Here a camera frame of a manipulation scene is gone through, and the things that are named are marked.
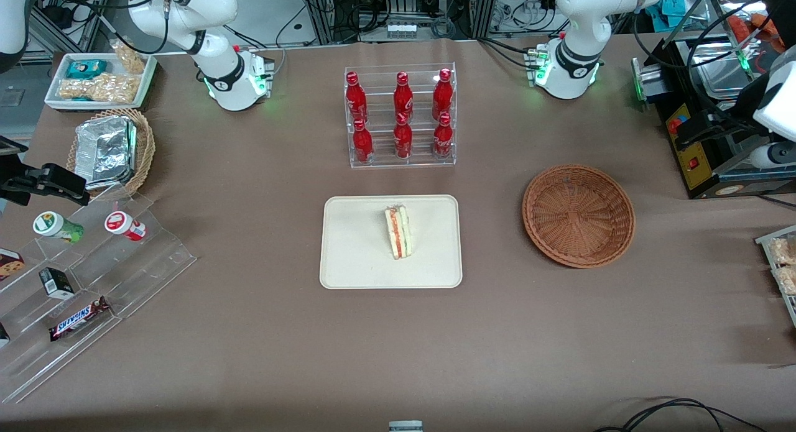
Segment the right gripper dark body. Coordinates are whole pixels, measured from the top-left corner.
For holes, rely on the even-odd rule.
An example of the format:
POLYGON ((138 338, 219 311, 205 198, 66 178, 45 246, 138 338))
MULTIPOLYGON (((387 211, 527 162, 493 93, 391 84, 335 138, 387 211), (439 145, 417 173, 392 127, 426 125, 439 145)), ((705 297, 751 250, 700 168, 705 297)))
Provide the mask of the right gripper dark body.
POLYGON ((28 166, 22 163, 19 155, 25 154, 28 149, 27 145, 1 137, 1 179, 14 179, 25 175, 28 166))

